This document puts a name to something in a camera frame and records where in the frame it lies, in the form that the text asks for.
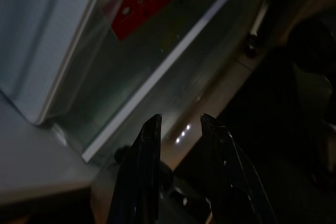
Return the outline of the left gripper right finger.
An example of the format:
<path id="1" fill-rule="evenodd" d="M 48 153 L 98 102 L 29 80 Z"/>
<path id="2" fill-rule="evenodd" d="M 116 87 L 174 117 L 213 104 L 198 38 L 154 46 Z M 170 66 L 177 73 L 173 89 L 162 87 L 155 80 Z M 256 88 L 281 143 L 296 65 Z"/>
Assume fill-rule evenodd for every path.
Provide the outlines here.
<path id="1" fill-rule="evenodd" d="M 202 160 L 215 223 L 276 223 L 259 175 L 218 119 L 201 115 Z"/>

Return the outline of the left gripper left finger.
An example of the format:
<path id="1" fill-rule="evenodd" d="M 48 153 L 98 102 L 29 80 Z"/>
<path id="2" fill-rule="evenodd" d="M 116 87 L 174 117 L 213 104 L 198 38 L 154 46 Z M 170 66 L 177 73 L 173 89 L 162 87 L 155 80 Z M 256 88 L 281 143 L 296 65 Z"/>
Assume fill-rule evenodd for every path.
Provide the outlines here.
<path id="1" fill-rule="evenodd" d="M 159 213 L 162 116 L 148 119 L 121 163 L 107 223 L 155 223 Z"/>

